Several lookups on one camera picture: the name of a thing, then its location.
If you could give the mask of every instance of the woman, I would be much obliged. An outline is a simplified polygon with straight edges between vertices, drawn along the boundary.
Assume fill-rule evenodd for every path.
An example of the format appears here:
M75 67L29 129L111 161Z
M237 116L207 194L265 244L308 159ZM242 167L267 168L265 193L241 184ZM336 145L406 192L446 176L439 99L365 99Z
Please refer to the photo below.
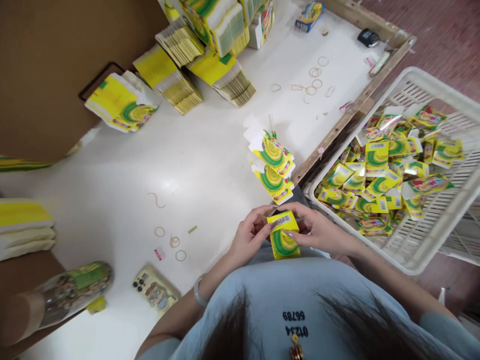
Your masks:
M263 243L276 224L262 215L271 209L246 216L137 359L480 359L480 343L450 311L318 211L278 208L303 218L299 233L285 232L302 257L272 261ZM358 271L309 247L345 254Z

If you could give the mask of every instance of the bracelet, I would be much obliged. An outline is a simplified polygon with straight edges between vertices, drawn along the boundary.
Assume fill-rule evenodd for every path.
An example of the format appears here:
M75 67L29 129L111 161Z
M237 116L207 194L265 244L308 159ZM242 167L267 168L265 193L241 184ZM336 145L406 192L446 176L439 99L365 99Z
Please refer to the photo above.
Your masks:
M200 277L195 281L195 286L193 287L193 295L195 295L196 302L199 303L200 305L202 305L204 308L207 307L209 302L207 300L205 300L202 297L202 295L200 295L200 293L199 293L199 283L200 283L200 280L202 280L205 275L207 275L207 274L200 275Z

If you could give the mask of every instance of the small box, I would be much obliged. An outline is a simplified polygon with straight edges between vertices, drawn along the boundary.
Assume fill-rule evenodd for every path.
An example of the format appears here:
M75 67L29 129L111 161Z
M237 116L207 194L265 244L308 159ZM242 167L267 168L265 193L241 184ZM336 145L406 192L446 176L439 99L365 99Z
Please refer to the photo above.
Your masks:
M280 220L273 231L270 233L271 249L275 260L299 258L300 248L294 239L287 236L282 230L298 232L299 226L295 220L294 213L291 211L282 212L266 218L269 224Z
M295 27L309 33L324 12L325 5L320 1L309 1L303 8L299 17L296 18Z

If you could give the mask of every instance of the fingernail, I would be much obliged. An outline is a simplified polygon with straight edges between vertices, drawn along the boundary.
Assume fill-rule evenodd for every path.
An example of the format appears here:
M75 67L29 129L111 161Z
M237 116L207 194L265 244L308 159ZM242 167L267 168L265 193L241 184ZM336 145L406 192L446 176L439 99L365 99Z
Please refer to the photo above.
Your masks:
M280 224L280 220L275 220L270 224L270 230L275 229Z
M285 230L282 230L282 232L287 235L289 238L293 238L293 235L292 235L292 232L291 231L285 231Z

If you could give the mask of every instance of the barcode sticker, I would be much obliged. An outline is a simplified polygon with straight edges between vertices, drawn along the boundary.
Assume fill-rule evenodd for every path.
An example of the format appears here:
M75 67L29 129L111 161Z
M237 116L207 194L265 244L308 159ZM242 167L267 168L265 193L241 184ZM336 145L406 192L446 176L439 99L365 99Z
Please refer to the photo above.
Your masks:
M343 175L350 175L351 171L349 171L347 168L344 168L343 166L339 166L338 170L343 174Z
M383 149L385 147L384 143L370 144L370 149Z
M290 220L291 220L290 215L285 215L285 216L279 217L275 221L278 221L278 225L280 225L280 224L288 223Z
M380 199L379 203L380 203L380 209L382 211L387 211L387 203L385 202L385 200Z
M399 180L399 177L397 175L393 174L393 173L389 173L388 177L390 179L392 179L393 181L398 181Z

